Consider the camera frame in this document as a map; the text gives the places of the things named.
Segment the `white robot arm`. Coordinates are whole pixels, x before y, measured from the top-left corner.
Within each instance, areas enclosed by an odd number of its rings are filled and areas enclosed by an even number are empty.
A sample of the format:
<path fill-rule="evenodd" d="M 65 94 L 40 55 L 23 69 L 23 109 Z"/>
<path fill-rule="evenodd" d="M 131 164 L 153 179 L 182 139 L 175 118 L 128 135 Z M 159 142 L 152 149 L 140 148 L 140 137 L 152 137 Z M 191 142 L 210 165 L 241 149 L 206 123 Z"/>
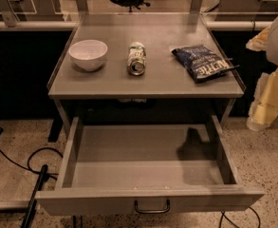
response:
<path fill-rule="evenodd" d="M 253 51 L 265 51 L 267 60 L 277 65 L 274 72 L 262 73 L 250 105 L 247 127 L 260 131 L 270 127 L 278 117 L 278 16 L 272 24 L 246 43 Z"/>

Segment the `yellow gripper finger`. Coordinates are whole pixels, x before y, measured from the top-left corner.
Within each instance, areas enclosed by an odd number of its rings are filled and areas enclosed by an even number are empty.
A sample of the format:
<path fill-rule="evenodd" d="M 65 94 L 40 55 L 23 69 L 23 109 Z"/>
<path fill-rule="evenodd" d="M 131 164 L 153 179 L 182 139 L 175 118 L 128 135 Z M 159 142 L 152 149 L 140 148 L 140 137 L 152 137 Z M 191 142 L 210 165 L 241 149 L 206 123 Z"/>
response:
<path fill-rule="evenodd" d="M 252 51 L 265 51 L 268 45 L 269 27 L 264 28 L 246 43 L 246 48 Z"/>
<path fill-rule="evenodd" d="M 264 130 L 278 117 L 278 67 L 270 73 L 262 73 L 250 105 L 247 127 L 253 131 Z"/>

